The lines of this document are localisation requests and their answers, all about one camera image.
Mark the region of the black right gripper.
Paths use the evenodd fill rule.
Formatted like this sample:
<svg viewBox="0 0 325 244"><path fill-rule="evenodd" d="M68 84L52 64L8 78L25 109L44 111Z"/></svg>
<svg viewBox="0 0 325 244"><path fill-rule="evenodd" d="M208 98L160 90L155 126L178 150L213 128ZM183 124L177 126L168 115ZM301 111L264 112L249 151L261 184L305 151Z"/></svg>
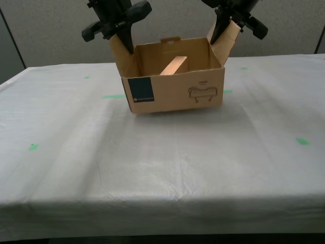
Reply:
<svg viewBox="0 0 325 244"><path fill-rule="evenodd" d="M243 1L218 1L202 0L202 2L214 9L216 14L216 24L210 43L215 41L228 27L230 20L236 23L240 28L248 27L253 35L262 40L268 33L268 28L258 19L251 15L251 11L257 5L257 0Z"/></svg>

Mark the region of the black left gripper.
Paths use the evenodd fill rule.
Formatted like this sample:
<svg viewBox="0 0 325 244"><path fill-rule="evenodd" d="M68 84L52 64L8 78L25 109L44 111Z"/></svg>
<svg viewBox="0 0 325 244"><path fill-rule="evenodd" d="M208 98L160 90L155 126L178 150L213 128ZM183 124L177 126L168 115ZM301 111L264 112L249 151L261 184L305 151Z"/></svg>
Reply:
<svg viewBox="0 0 325 244"><path fill-rule="evenodd" d="M87 6L93 8L99 21L82 31L83 40L92 41L97 33L102 33L104 38L117 34L125 48L133 54L132 25L149 15L152 11L150 3L140 1L132 5L131 1L89 1Z"/></svg>

